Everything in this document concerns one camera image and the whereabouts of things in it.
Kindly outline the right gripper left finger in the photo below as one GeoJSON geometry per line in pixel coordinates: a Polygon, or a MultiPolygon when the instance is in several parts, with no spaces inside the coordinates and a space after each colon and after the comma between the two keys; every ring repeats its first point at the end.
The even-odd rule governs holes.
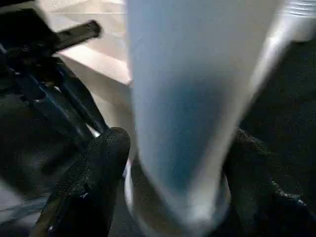
{"type": "Polygon", "coordinates": [[[108,236],[129,150],[123,128],[94,138],[53,189],[30,236],[108,236]]]}

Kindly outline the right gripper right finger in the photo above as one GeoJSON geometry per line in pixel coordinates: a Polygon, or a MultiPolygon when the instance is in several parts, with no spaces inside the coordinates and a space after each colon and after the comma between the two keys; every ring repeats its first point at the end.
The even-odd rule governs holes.
{"type": "Polygon", "coordinates": [[[316,235],[316,204],[262,140],[238,128],[224,171],[241,236],[316,235]]]}

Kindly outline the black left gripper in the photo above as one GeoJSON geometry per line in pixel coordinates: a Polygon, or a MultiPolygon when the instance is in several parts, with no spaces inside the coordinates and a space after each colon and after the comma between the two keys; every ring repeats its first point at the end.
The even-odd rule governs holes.
{"type": "Polygon", "coordinates": [[[100,25],[90,20],[54,32],[33,9],[0,15],[0,57],[13,80],[14,92],[78,148],[105,133],[106,125],[91,93],[58,57],[57,52],[99,37],[100,25]]]}

